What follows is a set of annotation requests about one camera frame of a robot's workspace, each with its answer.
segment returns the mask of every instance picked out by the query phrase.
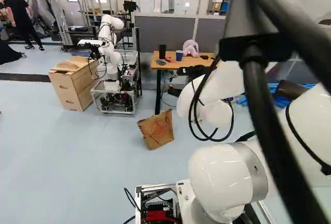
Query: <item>black pants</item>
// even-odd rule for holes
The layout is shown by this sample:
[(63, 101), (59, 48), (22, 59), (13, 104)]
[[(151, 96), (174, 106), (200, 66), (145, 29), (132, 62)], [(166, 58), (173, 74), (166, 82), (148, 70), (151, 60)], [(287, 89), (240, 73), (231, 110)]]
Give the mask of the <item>black pants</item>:
[(17, 25), (17, 30), (20, 33), (20, 35), (22, 35), (22, 38), (29, 46), (32, 46), (32, 43), (30, 41), (30, 36), (29, 36), (30, 34), (32, 35), (33, 39), (37, 42), (37, 44), (39, 46), (42, 46), (41, 40), (40, 40), (37, 32), (33, 28), (32, 23), (31, 23), (31, 25)]

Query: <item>wooden crate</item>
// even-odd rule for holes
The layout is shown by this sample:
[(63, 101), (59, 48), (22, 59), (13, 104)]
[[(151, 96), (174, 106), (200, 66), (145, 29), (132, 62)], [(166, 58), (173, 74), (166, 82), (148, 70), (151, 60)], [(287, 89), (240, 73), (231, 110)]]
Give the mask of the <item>wooden crate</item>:
[(84, 111), (93, 102), (90, 90), (95, 80), (92, 75), (98, 65), (98, 61), (76, 56), (50, 70), (52, 85), (65, 109)]

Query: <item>black floor stripe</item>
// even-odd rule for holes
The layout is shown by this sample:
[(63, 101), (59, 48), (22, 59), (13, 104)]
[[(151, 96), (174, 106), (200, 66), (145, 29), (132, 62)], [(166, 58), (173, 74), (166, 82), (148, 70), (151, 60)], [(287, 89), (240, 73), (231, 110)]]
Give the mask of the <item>black floor stripe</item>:
[[(12, 40), (12, 41), (7, 41), (8, 44), (25, 44), (24, 41), (21, 40)], [(62, 46), (62, 43), (59, 42), (41, 42), (44, 46)]]
[(43, 82), (43, 83), (51, 82), (48, 75), (15, 74), (15, 73), (1, 73), (1, 72), (0, 72), (0, 80), (21, 81), (21, 82)]

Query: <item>gray partition wall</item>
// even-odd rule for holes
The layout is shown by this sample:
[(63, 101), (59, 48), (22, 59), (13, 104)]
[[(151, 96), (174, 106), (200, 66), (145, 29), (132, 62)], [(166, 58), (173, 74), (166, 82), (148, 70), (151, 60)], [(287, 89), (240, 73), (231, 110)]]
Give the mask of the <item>gray partition wall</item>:
[(159, 50), (160, 44), (167, 45), (167, 51), (176, 51), (192, 39), (195, 18), (135, 16), (134, 23), (140, 31), (141, 52)]
[(195, 41), (200, 52), (215, 52), (216, 44), (223, 36), (225, 19), (199, 19)]

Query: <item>brown paper bag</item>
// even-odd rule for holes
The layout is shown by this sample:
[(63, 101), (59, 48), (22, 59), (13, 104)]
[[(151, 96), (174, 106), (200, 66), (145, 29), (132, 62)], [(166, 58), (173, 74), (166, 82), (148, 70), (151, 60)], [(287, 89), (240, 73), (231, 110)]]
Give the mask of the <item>brown paper bag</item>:
[(174, 140), (172, 110), (137, 122), (148, 149), (153, 150)]

